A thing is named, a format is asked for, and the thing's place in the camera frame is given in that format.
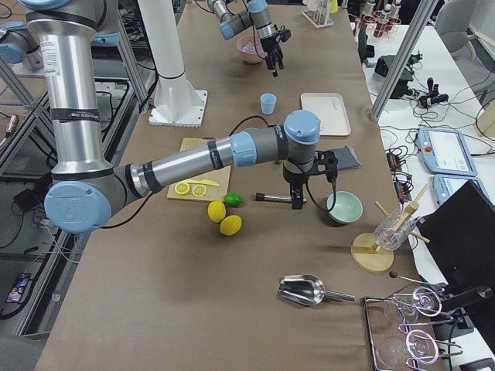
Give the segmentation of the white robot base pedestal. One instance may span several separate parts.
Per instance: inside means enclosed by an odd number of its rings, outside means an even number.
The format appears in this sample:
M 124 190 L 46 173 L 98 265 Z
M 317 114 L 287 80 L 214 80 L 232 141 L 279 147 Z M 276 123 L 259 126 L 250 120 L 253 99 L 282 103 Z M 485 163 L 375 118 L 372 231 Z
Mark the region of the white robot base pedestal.
M 208 93 L 186 78 L 171 1 L 138 3 L 158 74 L 149 123 L 198 128 L 203 122 Z

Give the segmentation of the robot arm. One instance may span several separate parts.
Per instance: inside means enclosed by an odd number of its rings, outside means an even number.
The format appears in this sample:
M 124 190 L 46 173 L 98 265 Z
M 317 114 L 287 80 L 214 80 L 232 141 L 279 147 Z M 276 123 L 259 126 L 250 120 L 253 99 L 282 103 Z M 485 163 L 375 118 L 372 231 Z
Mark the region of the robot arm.
M 105 158 L 91 43 L 116 28 L 115 1 L 26 1 L 28 30 L 39 40 L 49 114 L 56 142 L 52 185 L 43 201 L 47 218 L 62 230 L 85 234 L 108 224 L 126 206 L 184 179 L 229 165 L 281 161 L 290 183 L 312 172 L 320 121 L 297 110 L 278 125 L 248 128 L 186 151 L 155 128 L 149 144 L 135 135 L 135 155 L 120 165 Z
M 234 38 L 239 33 L 252 28 L 251 47 L 260 60 L 264 60 L 273 77 L 278 70 L 285 68 L 280 43 L 291 37 L 291 30 L 273 23 L 266 1 L 243 1 L 244 10 L 234 13 L 228 8 L 230 1 L 204 1 L 206 7 L 195 1 L 205 12 L 214 14 L 219 21 L 219 30 L 225 40 Z

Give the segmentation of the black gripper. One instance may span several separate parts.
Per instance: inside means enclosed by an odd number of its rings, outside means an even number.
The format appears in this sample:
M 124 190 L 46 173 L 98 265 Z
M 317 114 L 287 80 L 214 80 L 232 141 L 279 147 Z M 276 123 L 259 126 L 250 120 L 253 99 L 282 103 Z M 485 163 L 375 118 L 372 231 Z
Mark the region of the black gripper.
M 265 38 L 260 38 L 261 46 L 264 52 L 267 53 L 265 57 L 265 62 L 268 70 L 271 72 L 273 77 L 278 76 L 277 65 L 280 70 L 285 68 L 283 63 L 283 52 L 279 45 L 282 41 L 281 35 L 272 35 Z
M 283 161 L 283 178 L 290 185 L 292 209 L 302 209 L 304 205 L 303 185 L 310 177 L 314 161 L 297 163 L 289 160 Z

